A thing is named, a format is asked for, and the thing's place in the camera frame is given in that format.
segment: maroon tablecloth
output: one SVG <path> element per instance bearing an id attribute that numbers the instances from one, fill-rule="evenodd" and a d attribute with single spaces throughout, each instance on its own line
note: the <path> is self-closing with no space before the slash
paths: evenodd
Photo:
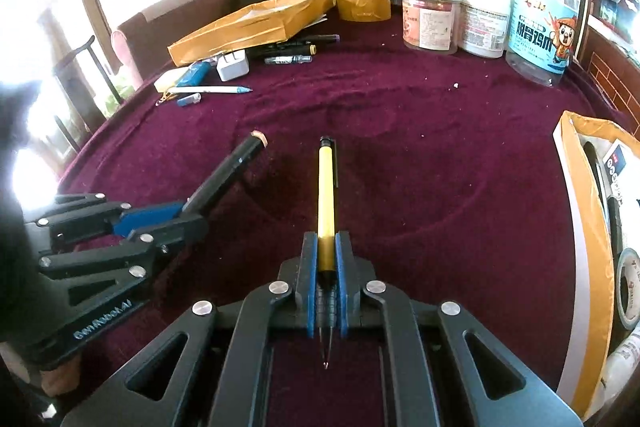
<path id="1" fill-rule="evenodd" d="M 398 13 L 371 24 L 332 17 L 312 31 L 342 41 L 311 64 L 253 63 L 236 82 L 249 94 L 156 108 L 147 84 L 68 170 L 62 192 L 100 191 L 142 206 L 186 199 L 251 130 L 270 142 L 213 211 L 204 243 L 160 278 L 153 303 L 86 350 L 85 388 L 191 303 L 241 299 L 299 255 L 303 232 L 317 224 L 319 138 L 331 135 L 336 226 L 350 231 L 356 255 L 413 299 L 459 301 L 554 389 L 572 323 L 575 260 L 552 131 L 566 109 L 620 115 L 579 68 L 549 89 L 504 59 L 408 49 Z M 334 347 L 329 371 L 320 369 L 317 346 L 276 347 L 270 425 L 382 424 L 376 348 Z"/>

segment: clear plastic jar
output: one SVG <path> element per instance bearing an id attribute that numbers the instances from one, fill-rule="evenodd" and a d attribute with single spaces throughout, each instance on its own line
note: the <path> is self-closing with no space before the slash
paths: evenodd
<path id="1" fill-rule="evenodd" d="M 441 55 L 455 53 L 461 1 L 402 0 L 404 45 Z"/>
<path id="2" fill-rule="evenodd" d="M 577 40 L 580 0 L 514 0 L 507 63 L 544 86 L 558 84 Z"/>

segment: tape roll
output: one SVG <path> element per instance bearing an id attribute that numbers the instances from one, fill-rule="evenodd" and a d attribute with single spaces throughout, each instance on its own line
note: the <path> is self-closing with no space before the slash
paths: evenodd
<path id="1" fill-rule="evenodd" d="M 626 310 L 622 304 L 623 275 L 628 292 Z M 633 248 L 622 251 L 616 266 L 616 309 L 625 330 L 633 330 L 640 322 L 640 257 Z"/>
<path id="2" fill-rule="evenodd" d="M 391 19 L 391 0 L 336 0 L 340 19 L 377 22 Z"/>

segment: white plastic jar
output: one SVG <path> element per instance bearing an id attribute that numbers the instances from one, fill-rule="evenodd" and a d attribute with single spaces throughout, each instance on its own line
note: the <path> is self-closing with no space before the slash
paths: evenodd
<path id="1" fill-rule="evenodd" d="M 514 0 L 507 63 L 525 78 L 555 86 L 571 62 L 580 0 Z"/>
<path id="2" fill-rule="evenodd" d="M 458 46 L 480 57 L 502 57 L 512 5 L 513 0 L 462 0 Z"/>

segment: sofa armrest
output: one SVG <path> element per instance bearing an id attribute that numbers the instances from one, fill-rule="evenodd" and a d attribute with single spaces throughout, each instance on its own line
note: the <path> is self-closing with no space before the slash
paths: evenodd
<path id="1" fill-rule="evenodd" d="M 161 0 L 118 26 L 111 45 L 140 86 L 171 61 L 169 45 L 237 8 L 238 0 Z"/>

